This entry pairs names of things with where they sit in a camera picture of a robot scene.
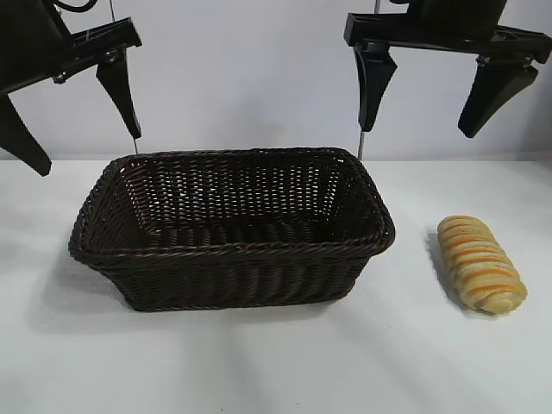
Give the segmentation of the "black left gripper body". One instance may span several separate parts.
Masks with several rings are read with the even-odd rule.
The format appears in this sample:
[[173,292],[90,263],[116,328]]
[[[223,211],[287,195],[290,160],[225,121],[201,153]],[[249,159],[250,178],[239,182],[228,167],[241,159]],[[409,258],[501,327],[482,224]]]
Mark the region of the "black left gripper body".
[[130,18],[72,34],[53,1],[1,2],[1,93],[52,78],[63,83],[100,63],[114,63],[141,39]]

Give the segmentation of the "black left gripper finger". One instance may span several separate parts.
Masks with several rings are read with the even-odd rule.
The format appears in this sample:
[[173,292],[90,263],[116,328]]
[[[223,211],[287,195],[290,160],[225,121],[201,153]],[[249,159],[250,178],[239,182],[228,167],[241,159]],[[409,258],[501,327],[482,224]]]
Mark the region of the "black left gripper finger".
[[1,148],[42,177],[51,171],[52,161],[30,134],[8,96],[1,96]]
[[97,65],[96,78],[119,111],[134,139],[141,138],[141,126],[135,113],[129,86],[129,69],[125,49],[109,51]]

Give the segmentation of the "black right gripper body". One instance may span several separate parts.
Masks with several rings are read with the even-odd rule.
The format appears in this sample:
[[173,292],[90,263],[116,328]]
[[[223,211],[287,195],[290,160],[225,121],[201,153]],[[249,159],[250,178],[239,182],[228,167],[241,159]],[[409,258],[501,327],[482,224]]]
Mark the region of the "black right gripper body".
[[546,34],[499,25],[505,1],[406,1],[404,13],[347,17],[351,46],[384,44],[546,62]]

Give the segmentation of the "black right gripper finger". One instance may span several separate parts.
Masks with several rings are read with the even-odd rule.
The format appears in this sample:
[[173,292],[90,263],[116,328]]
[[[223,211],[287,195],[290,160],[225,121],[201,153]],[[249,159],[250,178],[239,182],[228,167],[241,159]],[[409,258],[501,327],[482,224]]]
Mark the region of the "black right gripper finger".
[[358,122],[362,132],[370,132],[381,100],[398,66],[389,53],[388,43],[363,43],[354,46],[359,81]]
[[479,55],[471,91],[461,112],[458,128],[474,138],[491,117],[538,75],[531,57],[520,59]]

